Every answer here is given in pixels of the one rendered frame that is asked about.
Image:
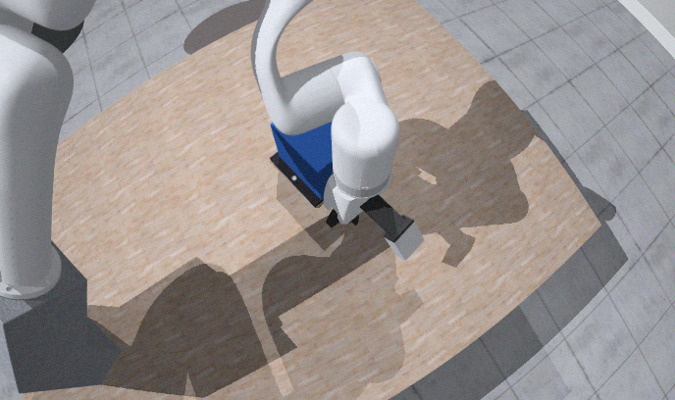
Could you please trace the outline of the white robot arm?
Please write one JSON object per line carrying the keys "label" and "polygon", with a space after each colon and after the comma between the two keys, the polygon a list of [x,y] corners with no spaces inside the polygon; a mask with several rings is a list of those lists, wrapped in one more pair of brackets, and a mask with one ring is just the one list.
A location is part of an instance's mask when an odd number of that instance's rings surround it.
{"label": "white robot arm", "polygon": [[[64,54],[32,34],[32,27],[72,29],[95,1],[0,0],[0,296],[6,298],[43,295],[62,270],[51,245],[53,182],[74,75]],[[332,122],[338,187],[370,197],[389,181],[400,134],[376,64],[354,51],[283,77],[278,70],[280,37],[312,1],[266,0],[251,41],[254,76],[280,132],[298,135]],[[384,238],[404,261],[425,240],[414,220],[380,195],[360,208],[386,231]]]}

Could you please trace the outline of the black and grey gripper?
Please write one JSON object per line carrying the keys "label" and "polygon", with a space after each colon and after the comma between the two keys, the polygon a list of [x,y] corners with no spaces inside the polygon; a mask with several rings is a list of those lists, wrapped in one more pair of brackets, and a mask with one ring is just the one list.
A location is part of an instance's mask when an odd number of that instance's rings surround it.
{"label": "black and grey gripper", "polygon": [[376,195],[381,195],[388,187],[391,182],[392,177],[392,168],[389,176],[389,181],[384,187],[383,191],[379,194],[375,194],[370,197],[355,197],[351,196],[344,191],[342,191],[335,179],[334,175],[331,175],[327,181],[325,192],[324,192],[324,206],[328,211],[333,208],[329,214],[326,223],[333,227],[341,222],[342,225],[349,224],[353,222],[354,225],[358,224],[359,214],[363,211],[360,206],[364,204],[371,197]]}

